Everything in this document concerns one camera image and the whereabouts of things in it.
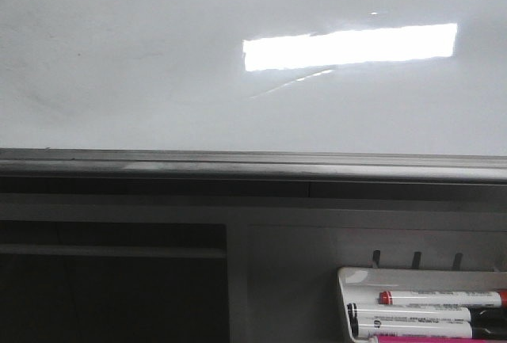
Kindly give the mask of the lower black-capped white marker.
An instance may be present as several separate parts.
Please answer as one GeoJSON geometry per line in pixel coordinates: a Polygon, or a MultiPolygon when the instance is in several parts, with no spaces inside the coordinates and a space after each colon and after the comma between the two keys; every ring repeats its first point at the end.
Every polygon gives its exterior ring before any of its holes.
{"type": "Polygon", "coordinates": [[[381,318],[353,318],[354,337],[439,337],[505,340],[506,324],[473,326],[466,321],[415,320],[396,321],[381,318]]]}

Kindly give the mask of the white marker tray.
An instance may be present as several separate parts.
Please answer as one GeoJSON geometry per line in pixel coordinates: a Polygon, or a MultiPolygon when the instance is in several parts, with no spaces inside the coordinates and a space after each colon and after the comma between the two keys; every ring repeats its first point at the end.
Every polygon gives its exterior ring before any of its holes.
{"type": "MultiPolygon", "coordinates": [[[[349,303],[379,304],[383,291],[497,291],[506,290],[505,272],[450,272],[415,269],[343,268],[337,273],[345,331],[353,342],[369,342],[353,336],[349,303]]],[[[473,326],[499,326],[505,322],[479,322],[473,326]]]]}

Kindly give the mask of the red-capped white marker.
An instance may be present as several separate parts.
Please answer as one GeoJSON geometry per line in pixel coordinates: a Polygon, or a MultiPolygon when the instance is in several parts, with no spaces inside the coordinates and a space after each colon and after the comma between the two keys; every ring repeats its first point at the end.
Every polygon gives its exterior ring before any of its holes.
{"type": "Polygon", "coordinates": [[[506,290],[497,291],[383,291],[379,304],[470,308],[506,307],[506,290]]]}

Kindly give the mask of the white whiteboard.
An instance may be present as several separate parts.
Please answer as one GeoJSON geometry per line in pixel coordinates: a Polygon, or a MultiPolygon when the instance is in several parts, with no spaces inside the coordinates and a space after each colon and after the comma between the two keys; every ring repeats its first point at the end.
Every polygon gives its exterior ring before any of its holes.
{"type": "Polygon", "coordinates": [[[1,0],[1,145],[506,152],[506,0],[1,0]]]}

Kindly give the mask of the grey cabinet with shelf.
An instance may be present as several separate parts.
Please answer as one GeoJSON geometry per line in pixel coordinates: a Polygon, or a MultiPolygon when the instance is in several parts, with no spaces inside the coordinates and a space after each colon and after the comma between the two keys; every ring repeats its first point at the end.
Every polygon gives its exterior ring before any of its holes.
{"type": "Polygon", "coordinates": [[[505,185],[1,179],[4,342],[347,342],[344,267],[504,272],[505,185]]]}

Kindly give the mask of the grey whiteboard frame ledge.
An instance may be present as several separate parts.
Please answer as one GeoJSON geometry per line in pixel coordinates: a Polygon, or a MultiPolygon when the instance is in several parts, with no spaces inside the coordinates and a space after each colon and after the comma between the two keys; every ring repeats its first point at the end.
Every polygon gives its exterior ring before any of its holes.
{"type": "Polygon", "coordinates": [[[15,177],[506,183],[506,158],[483,155],[3,148],[15,177]]]}

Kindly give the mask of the upper black-capped white marker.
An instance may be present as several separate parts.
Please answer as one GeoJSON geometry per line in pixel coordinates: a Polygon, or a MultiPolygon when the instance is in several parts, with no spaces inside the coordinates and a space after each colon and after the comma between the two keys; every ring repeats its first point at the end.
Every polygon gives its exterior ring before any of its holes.
{"type": "Polygon", "coordinates": [[[464,321],[464,322],[505,322],[505,308],[469,308],[444,306],[396,306],[383,304],[349,303],[346,306],[349,317],[380,318],[395,321],[464,321]]]}

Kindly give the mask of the pink marker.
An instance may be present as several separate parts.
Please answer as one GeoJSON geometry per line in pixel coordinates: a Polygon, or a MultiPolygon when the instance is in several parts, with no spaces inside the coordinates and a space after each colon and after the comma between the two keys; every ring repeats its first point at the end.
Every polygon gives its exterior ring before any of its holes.
{"type": "Polygon", "coordinates": [[[368,341],[370,343],[506,343],[506,340],[449,337],[394,337],[386,335],[370,337],[368,341]]]}

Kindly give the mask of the black-capped white marker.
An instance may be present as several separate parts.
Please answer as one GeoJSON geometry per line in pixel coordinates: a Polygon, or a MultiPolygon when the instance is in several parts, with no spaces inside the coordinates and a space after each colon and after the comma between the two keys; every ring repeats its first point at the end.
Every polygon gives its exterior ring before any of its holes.
{"type": "Polygon", "coordinates": [[[469,308],[444,306],[396,306],[383,304],[349,303],[346,306],[349,317],[380,318],[395,321],[464,321],[464,322],[505,322],[505,308],[469,308]]]}
{"type": "Polygon", "coordinates": [[[505,340],[506,324],[473,326],[466,321],[415,320],[396,321],[381,318],[353,318],[354,337],[439,337],[505,340]]]}

